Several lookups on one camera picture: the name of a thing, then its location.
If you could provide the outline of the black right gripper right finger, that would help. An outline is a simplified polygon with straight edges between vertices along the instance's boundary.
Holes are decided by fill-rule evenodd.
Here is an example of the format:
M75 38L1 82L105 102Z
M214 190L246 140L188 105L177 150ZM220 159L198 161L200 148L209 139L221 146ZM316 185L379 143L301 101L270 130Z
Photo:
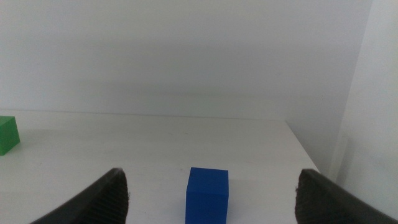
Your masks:
M388 223L395 218L336 185L313 169L303 169L298 178L295 198L298 223Z

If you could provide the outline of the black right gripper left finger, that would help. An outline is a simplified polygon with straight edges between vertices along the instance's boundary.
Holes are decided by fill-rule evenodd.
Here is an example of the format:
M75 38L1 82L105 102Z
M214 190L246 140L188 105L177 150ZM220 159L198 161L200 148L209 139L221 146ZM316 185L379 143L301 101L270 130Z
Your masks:
M121 168L112 168L85 190L34 222L125 224L128 209L126 175Z

